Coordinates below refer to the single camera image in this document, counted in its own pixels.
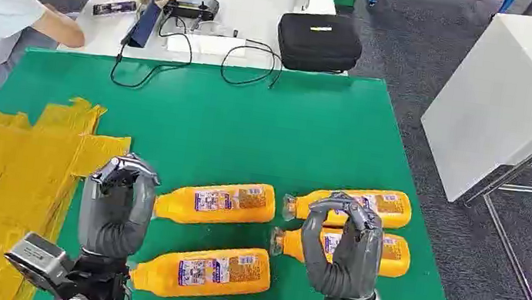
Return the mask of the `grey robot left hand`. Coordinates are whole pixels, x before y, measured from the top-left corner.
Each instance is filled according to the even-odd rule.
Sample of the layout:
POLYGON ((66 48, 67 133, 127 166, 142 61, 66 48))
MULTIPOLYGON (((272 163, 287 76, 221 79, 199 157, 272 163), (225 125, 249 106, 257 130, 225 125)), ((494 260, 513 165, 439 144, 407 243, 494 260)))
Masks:
POLYGON ((83 251, 120 259, 134 255, 144 242, 159 185, 157 172, 133 152, 110 158, 88 175, 79 209, 83 251))

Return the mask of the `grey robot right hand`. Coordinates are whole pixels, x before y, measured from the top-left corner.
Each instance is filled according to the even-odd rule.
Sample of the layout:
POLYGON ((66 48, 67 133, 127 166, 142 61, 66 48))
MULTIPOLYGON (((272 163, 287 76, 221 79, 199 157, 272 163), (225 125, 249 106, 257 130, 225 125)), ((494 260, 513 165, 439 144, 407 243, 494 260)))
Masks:
POLYGON ((383 246, 383 224, 371 208, 344 192, 309 205, 301 228, 301 244, 309 282, 319 293, 336 298, 373 297, 383 246), (333 260, 328 262, 321 242, 323 223, 332 210, 347 214, 333 260))

